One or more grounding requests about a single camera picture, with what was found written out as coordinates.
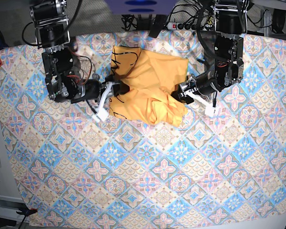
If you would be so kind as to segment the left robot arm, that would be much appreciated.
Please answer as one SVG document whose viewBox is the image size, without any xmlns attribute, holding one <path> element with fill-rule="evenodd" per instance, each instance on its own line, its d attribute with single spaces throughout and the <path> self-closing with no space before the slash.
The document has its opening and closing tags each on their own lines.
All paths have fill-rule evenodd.
<svg viewBox="0 0 286 229">
<path fill-rule="evenodd" d="M 225 88 L 240 83 L 243 79 L 243 34 L 247 33 L 247 0 L 207 0 L 198 14 L 196 35 L 206 54 L 214 64 L 199 76 L 190 75 L 178 84 L 172 97 L 179 102 L 191 104 L 195 101 L 205 106 L 205 115 L 219 114 L 217 94 Z M 204 11 L 213 8 L 214 48 L 211 50 L 201 35 Z"/>
</svg>

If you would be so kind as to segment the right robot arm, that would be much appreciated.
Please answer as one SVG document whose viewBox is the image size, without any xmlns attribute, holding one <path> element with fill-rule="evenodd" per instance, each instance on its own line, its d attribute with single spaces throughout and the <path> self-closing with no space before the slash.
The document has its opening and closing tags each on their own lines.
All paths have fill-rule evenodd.
<svg viewBox="0 0 286 229">
<path fill-rule="evenodd" d="M 33 46 L 44 50 L 41 56 L 49 99 L 56 103 L 70 101 L 72 104 L 85 101 L 92 110 L 92 118 L 99 123 L 109 117 L 104 105 L 117 94 L 122 82 L 112 75 L 101 82 L 96 73 L 80 76 L 80 71 L 76 70 L 80 55 L 76 54 L 77 44 L 70 37 L 69 28 L 81 6 L 80 0 L 74 16 L 69 19 L 65 0 L 30 1 L 36 40 Z"/>
</svg>

